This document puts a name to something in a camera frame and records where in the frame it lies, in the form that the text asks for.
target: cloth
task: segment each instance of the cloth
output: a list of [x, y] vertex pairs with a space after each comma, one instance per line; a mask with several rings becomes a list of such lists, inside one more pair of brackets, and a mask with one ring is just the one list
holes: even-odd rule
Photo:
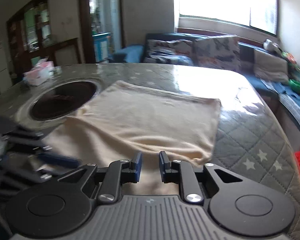
[[210, 160], [217, 133], [219, 99], [139, 87], [117, 81], [46, 137], [53, 149], [107, 167], [142, 151], [140, 182], [123, 187], [126, 194], [177, 194], [163, 184], [158, 153], [194, 166]]
[[290, 86], [272, 82], [273, 87], [279, 94], [287, 94], [298, 106], [300, 106], [300, 95], [294, 92]]

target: window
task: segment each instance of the window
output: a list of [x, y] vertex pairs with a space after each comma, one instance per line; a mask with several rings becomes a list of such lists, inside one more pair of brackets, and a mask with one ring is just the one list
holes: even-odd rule
[[180, 0], [180, 15], [217, 19], [276, 34], [277, 0]]

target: black circular hole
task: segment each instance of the black circular hole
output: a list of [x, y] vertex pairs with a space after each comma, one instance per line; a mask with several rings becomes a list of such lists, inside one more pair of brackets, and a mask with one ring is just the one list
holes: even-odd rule
[[88, 81], [67, 83], [46, 92], [30, 109], [37, 121], [52, 120], [67, 115], [88, 102], [97, 86]]

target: gray ribbed plate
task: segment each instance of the gray ribbed plate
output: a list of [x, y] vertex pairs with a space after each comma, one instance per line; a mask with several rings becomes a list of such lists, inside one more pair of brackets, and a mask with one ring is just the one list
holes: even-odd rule
[[[29, 239], [20, 235], [12, 240]], [[98, 207], [91, 219], [59, 240], [238, 240], [210, 221], [204, 209], [180, 201], [177, 195], [123, 196]], [[288, 240], [284, 235], [267, 238]]]

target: cushion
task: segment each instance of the cushion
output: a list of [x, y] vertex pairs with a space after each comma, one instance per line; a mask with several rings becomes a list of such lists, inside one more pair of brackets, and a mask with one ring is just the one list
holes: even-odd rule
[[184, 55], [187, 57], [192, 56], [192, 41], [188, 40], [175, 40], [175, 41], [159, 41], [148, 40], [148, 52], [150, 50], [158, 49], [171, 49], [175, 55]]
[[285, 84], [289, 83], [288, 64], [284, 59], [259, 50], [254, 51], [254, 58], [256, 77]]
[[175, 64], [193, 66], [191, 58], [184, 55], [176, 55], [173, 49], [150, 50], [144, 63]]
[[195, 41], [199, 65], [211, 68], [240, 70], [239, 37], [236, 35], [212, 36]]

